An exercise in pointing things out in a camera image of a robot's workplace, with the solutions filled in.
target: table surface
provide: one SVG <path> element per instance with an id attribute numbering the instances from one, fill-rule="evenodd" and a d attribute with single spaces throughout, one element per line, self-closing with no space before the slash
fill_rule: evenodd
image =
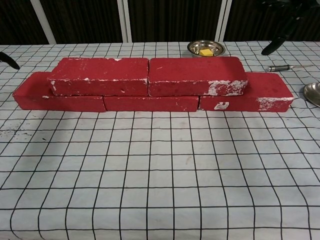
<path id="1" fill-rule="evenodd" d="M 224 42 L 279 73 L 284 113 L 21 110 L 12 92 L 63 57 L 190 57 L 187 42 L 9 45 L 0 51 L 0 239 L 320 239 L 320 43 Z"/>

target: stacked bricks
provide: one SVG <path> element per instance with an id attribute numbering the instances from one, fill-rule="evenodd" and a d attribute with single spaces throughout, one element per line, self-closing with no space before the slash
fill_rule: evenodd
<path id="1" fill-rule="evenodd" d="M 293 95 L 274 73 L 245 72 L 236 57 L 63 58 L 14 93 L 25 110 L 285 112 Z"/>

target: yellow sponge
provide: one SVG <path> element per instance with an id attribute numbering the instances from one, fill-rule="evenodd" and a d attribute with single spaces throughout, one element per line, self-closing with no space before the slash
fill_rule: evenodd
<path id="1" fill-rule="evenodd" d="M 202 49 L 200 50 L 200 56 L 212 57 L 214 53 L 210 49 Z"/>

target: dark curtain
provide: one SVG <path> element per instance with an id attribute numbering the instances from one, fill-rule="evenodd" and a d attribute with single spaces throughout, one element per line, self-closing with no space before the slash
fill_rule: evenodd
<path id="1" fill-rule="evenodd" d="M 133 42 L 214 40 L 221 0 L 128 0 Z"/>
<path id="2" fill-rule="evenodd" d="M 267 41 L 283 26 L 289 14 L 282 9 L 260 9 L 256 0 L 233 0 L 225 31 L 225 41 Z M 320 7 L 310 10 L 289 41 L 320 40 Z"/>
<path id="3" fill-rule="evenodd" d="M 48 44 L 30 0 L 0 0 L 1 44 Z"/>
<path id="4" fill-rule="evenodd" d="M 40 0 L 58 44 L 120 43 L 117 0 Z"/>

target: black object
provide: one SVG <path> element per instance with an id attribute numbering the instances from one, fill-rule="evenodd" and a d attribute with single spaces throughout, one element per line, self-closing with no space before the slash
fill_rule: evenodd
<path id="1" fill-rule="evenodd" d="M 0 51 L 0 62 L 5 62 L 5 63 L 9 64 L 14 69 L 17 69 L 17 70 L 20 69 L 19 65 L 16 63 L 15 60 L 13 60 L 7 54 L 5 54 L 4 52 L 1 52 L 1 51 Z"/>
<path id="2" fill-rule="evenodd" d="M 288 39 L 310 9 L 320 7 L 320 0 L 262 0 L 260 4 L 273 8 L 282 8 L 286 5 L 291 7 L 290 16 L 283 21 L 283 27 L 276 33 L 272 42 L 261 52 L 262 55 L 269 55 Z"/>

